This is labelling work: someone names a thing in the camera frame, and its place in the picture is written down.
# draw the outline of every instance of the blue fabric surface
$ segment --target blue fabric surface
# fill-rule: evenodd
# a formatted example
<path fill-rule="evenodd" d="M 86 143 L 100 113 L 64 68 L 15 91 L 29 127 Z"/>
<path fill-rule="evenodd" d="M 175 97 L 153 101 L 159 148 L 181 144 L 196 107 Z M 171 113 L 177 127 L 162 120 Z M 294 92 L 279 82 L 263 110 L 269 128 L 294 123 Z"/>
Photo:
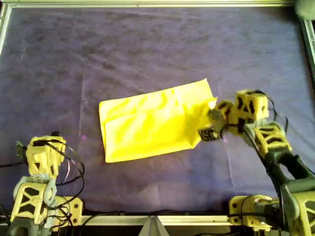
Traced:
<path fill-rule="evenodd" d="M 100 101 L 206 77 L 219 99 L 246 88 L 269 94 L 280 122 L 289 118 L 294 151 L 315 170 L 313 92 L 290 8 L 13 9 L 0 77 L 1 163 L 16 161 L 15 141 L 59 130 L 85 163 L 80 197 L 91 210 L 223 210 L 234 195 L 275 196 L 254 150 L 228 134 L 192 150 L 104 162 Z M 1 169 L 1 204 L 12 206 L 27 174 L 26 166 Z"/>

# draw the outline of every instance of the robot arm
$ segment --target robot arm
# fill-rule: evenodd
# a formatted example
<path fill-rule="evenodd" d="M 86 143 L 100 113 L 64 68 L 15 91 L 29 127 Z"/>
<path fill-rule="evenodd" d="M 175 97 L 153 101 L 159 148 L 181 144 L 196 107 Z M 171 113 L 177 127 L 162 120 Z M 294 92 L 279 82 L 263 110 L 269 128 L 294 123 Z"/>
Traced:
<path fill-rule="evenodd" d="M 293 154 L 283 127 L 275 121 L 276 116 L 274 120 L 267 119 L 267 95 L 251 90 L 237 92 L 235 104 L 223 101 L 208 115 L 213 125 L 199 131 L 202 140 L 220 139 L 225 129 L 241 136 L 256 150 L 278 194 L 276 200 L 260 195 L 234 197 L 230 201 L 230 213 L 239 213 L 242 217 L 232 217 L 232 223 L 254 230 L 274 226 L 292 235 L 314 235 L 315 176 L 300 157 Z M 294 179 L 285 175 L 281 165 Z"/>
<path fill-rule="evenodd" d="M 80 224 L 83 203 L 80 199 L 56 196 L 56 178 L 64 161 L 65 140 L 60 136 L 32 138 L 27 147 L 18 145 L 18 154 L 29 165 L 30 176 L 14 188 L 14 207 L 8 236 L 48 236 L 52 230 Z"/>

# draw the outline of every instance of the folded yellow fabric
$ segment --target folded yellow fabric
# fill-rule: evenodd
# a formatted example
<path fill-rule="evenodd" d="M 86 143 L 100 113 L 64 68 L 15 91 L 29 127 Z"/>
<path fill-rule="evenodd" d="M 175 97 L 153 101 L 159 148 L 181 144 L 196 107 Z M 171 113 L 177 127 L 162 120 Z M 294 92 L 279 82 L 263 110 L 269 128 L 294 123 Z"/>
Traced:
<path fill-rule="evenodd" d="M 194 148 L 198 129 L 214 108 L 207 79 L 174 88 L 100 102 L 106 162 L 135 160 Z"/>

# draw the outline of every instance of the metal frame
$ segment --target metal frame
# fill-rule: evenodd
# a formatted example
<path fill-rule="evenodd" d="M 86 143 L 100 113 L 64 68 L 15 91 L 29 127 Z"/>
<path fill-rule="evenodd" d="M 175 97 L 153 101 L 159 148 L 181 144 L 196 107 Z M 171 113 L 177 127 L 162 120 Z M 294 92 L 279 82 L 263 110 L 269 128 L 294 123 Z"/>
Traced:
<path fill-rule="evenodd" d="M 88 226 L 135 226 L 144 225 L 148 215 L 126 216 L 126 215 L 106 215 L 98 216 L 89 221 Z M 90 215 L 82 216 L 82 223 Z M 226 215 L 160 215 L 158 216 L 164 226 L 232 226 Z"/>
<path fill-rule="evenodd" d="M 312 21 L 300 20 L 301 30 L 306 47 L 313 91 L 315 92 L 315 32 Z"/>
<path fill-rule="evenodd" d="M 13 8 L 79 8 L 79 7 L 281 7 L 295 0 L 3 0 L 0 13 L 0 55 Z M 311 21 L 301 20 L 308 60 L 315 89 L 315 33 Z M 90 216 L 82 216 L 85 222 Z M 90 226 L 144 225 L 149 216 L 98 216 Z M 231 226 L 226 215 L 173 215 L 158 217 L 164 226 Z"/>

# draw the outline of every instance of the gray plastic part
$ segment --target gray plastic part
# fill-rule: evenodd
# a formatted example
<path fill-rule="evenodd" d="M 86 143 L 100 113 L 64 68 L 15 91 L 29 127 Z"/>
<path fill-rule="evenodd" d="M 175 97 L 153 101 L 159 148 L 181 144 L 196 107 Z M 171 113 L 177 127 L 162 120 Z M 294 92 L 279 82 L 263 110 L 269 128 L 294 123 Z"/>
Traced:
<path fill-rule="evenodd" d="M 169 236 L 157 216 L 149 216 L 139 236 Z"/>

